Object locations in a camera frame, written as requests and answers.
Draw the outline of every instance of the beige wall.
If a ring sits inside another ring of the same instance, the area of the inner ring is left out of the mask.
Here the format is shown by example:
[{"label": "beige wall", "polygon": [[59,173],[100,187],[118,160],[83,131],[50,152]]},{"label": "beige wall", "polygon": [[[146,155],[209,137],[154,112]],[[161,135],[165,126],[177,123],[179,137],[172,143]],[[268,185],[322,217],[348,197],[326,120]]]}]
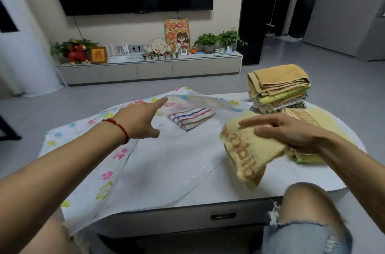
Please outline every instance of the beige wall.
[{"label": "beige wall", "polygon": [[[80,38],[72,17],[66,17],[59,0],[27,0],[36,19],[50,41]],[[212,11],[179,12],[180,18],[190,19],[190,36],[195,41],[202,33],[218,34],[238,29],[242,0],[214,0]],[[147,44],[157,37],[164,38],[163,19],[176,18],[176,12],[151,14],[114,14],[77,16],[84,38],[102,45],[112,43]]]}]

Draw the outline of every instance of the hand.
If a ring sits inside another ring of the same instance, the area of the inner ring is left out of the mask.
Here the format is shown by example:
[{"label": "hand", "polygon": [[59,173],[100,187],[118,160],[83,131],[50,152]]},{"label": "hand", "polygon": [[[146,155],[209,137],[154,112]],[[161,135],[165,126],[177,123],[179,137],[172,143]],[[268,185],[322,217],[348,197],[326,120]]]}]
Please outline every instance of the hand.
[{"label": "hand", "polygon": [[260,137],[276,137],[293,149],[306,154],[316,154],[320,145],[335,133],[322,127],[295,119],[284,113],[265,114],[241,120],[241,127],[258,125],[254,133]]},{"label": "hand", "polygon": [[127,130],[130,139],[145,139],[148,137],[156,139],[160,132],[151,126],[151,121],[156,111],[167,100],[167,98],[161,98],[154,103],[138,102],[137,104],[129,104],[127,107],[119,109],[112,119]]}]

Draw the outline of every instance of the red figurine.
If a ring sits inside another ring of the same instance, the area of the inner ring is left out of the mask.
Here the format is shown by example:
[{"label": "red figurine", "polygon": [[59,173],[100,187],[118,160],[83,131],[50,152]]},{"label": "red figurine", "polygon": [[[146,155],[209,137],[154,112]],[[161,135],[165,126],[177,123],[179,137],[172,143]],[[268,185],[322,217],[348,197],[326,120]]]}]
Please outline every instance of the red figurine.
[{"label": "red figurine", "polygon": [[80,61],[82,64],[87,64],[89,62],[88,56],[85,53],[86,47],[79,43],[73,43],[68,46],[68,59],[71,65],[75,65],[76,61]]}]

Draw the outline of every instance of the white tv cabinet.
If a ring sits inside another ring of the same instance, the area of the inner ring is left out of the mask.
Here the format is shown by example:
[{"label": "white tv cabinet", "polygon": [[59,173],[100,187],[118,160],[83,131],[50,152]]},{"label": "white tv cabinet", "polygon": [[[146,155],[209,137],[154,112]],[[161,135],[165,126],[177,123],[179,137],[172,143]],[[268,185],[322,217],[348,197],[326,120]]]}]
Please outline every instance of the white tv cabinet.
[{"label": "white tv cabinet", "polygon": [[60,66],[57,70],[68,86],[145,81],[177,77],[238,74],[243,56],[190,54],[172,60],[144,60],[118,64]]}]

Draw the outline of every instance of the forearm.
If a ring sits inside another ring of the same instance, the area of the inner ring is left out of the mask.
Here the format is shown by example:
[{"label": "forearm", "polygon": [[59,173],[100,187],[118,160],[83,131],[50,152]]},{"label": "forearm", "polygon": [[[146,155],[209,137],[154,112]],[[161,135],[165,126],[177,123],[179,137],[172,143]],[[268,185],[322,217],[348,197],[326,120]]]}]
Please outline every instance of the forearm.
[{"label": "forearm", "polygon": [[385,166],[337,135],[322,141],[319,154],[385,233]]},{"label": "forearm", "polygon": [[116,126],[102,122],[0,180],[0,252],[17,253],[65,198],[124,142]]}]

